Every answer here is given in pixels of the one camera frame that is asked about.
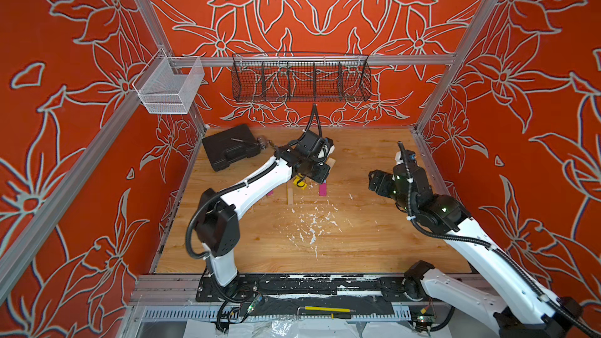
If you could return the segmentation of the black plastic tool case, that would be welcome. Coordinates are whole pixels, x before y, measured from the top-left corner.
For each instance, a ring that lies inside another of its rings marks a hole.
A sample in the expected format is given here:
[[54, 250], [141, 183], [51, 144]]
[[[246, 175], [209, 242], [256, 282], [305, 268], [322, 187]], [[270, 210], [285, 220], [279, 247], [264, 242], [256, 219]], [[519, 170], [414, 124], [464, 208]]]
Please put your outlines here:
[[246, 124], [205, 137], [202, 143], [215, 172], [223, 171], [233, 163], [261, 153], [257, 139]]

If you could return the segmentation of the metal ball valve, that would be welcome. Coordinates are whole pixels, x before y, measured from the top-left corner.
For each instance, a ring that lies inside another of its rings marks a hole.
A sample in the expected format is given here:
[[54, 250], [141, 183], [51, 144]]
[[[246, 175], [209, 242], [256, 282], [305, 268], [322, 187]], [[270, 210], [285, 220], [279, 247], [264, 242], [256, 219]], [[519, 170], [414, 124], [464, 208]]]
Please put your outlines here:
[[265, 150], [270, 147], [270, 141], [264, 136], [257, 137], [257, 143], [261, 150]]

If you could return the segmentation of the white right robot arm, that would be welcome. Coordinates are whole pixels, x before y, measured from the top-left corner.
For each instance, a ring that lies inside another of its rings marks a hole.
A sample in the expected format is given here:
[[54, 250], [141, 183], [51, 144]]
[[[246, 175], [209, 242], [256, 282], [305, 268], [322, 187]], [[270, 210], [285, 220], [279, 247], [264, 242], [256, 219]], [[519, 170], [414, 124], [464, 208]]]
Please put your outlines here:
[[444, 301], [500, 337], [565, 337], [572, 329], [588, 331], [578, 302], [558, 297], [529, 275], [458, 200], [434, 194], [415, 161], [399, 161], [391, 173], [370, 172], [369, 189], [394, 200], [418, 232], [453, 247], [495, 291], [487, 294], [418, 261], [404, 275], [402, 291], [408, 299]]

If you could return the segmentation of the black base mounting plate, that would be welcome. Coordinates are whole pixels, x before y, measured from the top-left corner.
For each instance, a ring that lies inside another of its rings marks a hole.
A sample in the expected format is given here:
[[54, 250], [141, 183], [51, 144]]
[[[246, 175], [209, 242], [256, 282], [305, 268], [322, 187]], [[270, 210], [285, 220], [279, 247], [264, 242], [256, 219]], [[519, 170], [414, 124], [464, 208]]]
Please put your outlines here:
[[403, 274], [370, 273], [240, 273], [225, 287], [225, 293], [239, 299], [252, 291], [264, 297], [381, 297], [389, 302], [432, 302], [416, 281]]

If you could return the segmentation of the natural wooden block angled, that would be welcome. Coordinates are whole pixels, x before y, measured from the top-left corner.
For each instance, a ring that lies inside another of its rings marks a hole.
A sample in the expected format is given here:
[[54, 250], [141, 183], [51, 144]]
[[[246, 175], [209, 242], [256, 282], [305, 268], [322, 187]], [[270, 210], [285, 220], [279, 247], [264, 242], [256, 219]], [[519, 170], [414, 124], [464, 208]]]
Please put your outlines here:
[[286, 188], [286, 203], [289, 206], [294, 205], [294, 190], [292, 186], [287, 186]]

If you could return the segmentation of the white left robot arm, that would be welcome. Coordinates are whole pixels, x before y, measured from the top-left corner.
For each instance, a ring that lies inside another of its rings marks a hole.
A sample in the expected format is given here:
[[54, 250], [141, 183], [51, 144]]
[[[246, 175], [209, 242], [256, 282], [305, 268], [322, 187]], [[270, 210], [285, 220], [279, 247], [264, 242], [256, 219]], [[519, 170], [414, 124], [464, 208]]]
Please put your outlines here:
[[297, 176], [326, 182], [331, 171], [327, 161], [334, 150], [333, 139], [305, 130], [298, 139], [277, 146], [259, 169], [235, 185], [205, 190], [186, 228], [187, 254], [205, 261], [214, 282], [227, 287], [238, 275], [234, 250], [241, 238], [239, 222], [244, 214], [268, 192]]

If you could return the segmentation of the yellow block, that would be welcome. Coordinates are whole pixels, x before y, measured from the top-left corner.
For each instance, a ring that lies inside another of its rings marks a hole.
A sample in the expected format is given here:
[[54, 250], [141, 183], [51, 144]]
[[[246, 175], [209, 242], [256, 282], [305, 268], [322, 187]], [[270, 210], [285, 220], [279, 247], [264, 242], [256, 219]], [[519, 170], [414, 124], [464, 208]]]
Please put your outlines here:
[[294, 185], [302, 190], [305, 190], [308, 186], [305, 177], [297, 177], [294, 179]]

